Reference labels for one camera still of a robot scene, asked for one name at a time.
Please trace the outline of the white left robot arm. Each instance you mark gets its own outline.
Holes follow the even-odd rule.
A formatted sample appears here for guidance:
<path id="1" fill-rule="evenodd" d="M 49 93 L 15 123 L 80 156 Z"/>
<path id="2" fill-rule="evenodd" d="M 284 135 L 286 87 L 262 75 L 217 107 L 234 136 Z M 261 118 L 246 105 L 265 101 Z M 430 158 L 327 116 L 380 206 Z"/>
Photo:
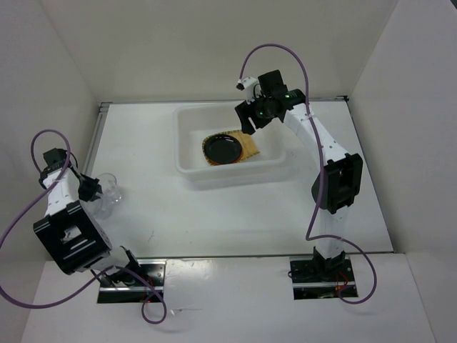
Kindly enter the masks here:
<path id="1" fill-rule="evenodd" d="M 65 149 L 44 153 L 39 183 L 49 194 L 44 218 L 33 225 L 35 235 L 63 273 L 118 266 L 102 277 L 103 283 L 135 285 L 144 275 L 138 260 L 131 250 L 112 246 L 89 210 L 103 194 L 99 180 L 81 174 L 67 156 Z"/>

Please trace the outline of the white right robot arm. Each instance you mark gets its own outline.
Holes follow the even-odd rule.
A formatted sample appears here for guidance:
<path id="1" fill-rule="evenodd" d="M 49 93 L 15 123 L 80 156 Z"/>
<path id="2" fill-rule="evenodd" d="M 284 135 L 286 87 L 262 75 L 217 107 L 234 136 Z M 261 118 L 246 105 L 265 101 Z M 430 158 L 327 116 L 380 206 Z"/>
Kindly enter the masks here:
<path id="1" fill-rule="evenodd" d="M 292 268 L 291 276 L 301 282 L 328 281 L 346 258 L 343 236 L 348 209 L 360 192 L 363 160 L 331 136 L 314 114 L 308 97 L 299 89 L 288 89 L 280 71 L 240 78 L 236 88 L 245 95 L 244 102 L 235 108 L 243 133 L 252 135 L 278 119 L 313 154 L 319 173 L 311 187 L 316 203 L 311 218 L 318 220 L 320 227 L 316 236 L 306 234 L 306 239 L 315 243 L 309 266 Z"/>

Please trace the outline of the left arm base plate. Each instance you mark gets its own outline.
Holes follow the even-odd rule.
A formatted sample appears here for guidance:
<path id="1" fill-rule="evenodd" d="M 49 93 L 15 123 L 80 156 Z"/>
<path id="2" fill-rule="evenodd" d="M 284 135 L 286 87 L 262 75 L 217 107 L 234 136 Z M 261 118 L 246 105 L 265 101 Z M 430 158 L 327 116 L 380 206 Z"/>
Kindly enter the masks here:
<path id="1" fill-rule="evenodd" d="M 98 290 L 98 304 L 159 303 L 160 300 L 146 283 L 153 287 L 162 297 L 164 295 L 166 261 L 160 259 L 140 259 L 139 275 L 143 281 L 129 276 L 129 283 L 114 282 L 107 276 L 99 277 L 101 284 Z"/>

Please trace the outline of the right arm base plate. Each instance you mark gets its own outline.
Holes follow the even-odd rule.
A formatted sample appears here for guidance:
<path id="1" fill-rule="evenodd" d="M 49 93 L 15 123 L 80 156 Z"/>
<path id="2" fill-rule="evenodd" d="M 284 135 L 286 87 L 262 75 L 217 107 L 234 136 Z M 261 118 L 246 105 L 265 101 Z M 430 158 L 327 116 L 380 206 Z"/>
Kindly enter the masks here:
<path id="1" fill-rule="evenodd" d="M 351 260 L 346 257 L 340 267 L 328 274 L 317 270 L 312 257 L 291 257 L 288 277 L 292 282 L 293 299 L 336 299 L 358 296 Z"/>

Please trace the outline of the orange plastic plate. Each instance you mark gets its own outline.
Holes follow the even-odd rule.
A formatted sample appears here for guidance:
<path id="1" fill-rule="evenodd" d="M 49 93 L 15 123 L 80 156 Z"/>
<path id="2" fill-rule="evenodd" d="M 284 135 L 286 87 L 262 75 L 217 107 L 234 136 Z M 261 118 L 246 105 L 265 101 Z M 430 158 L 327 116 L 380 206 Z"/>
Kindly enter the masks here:
<path id="1" fill-rule="evenodd" d="M 206 159 L 206 162 L 209 164 L 209 166 L 224 166 L 224 165 L 230 165 L 230 164 L 236 164 L 241 162 L 241 158 L 233 161 L 229 161 L 227 163 L 219 163 L 217 161 L 214 161 L 212 159 Z"/>

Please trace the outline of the black round plate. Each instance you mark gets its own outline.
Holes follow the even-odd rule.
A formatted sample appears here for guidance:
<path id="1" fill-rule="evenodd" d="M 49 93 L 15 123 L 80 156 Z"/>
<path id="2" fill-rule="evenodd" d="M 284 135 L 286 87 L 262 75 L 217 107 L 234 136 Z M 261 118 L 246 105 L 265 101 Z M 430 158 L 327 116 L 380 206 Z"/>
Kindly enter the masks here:
<path id="1" fill-rule="evenodd" d="M 241 158 L 243 148 L 235 137 L 229 134 L 215 134 L 203 143 L 203 153 L 206 159 L 227 163 Z"/>

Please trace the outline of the clear plastic cup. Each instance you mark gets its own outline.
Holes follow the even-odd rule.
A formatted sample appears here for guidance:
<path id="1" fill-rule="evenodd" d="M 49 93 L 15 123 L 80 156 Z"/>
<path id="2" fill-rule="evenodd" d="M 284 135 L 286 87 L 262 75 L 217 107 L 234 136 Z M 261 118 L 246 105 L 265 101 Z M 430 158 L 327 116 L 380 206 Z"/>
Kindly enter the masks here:
<path id="1" fill-rule="evenodd" d="M 96 176 L 101 185 L 101 191 L 105 199 L 118 204 L 123 199 L 123 193 L 119 186 L 117 177 L 110 173 L 102 173 Z"/>
<path id="2" fill-rule="evenodd" d="M 114 204 L 110 199 L 97 199 L 90 203 L 90 212 L 97 220 L 108 219 L 113 211 Z"/>

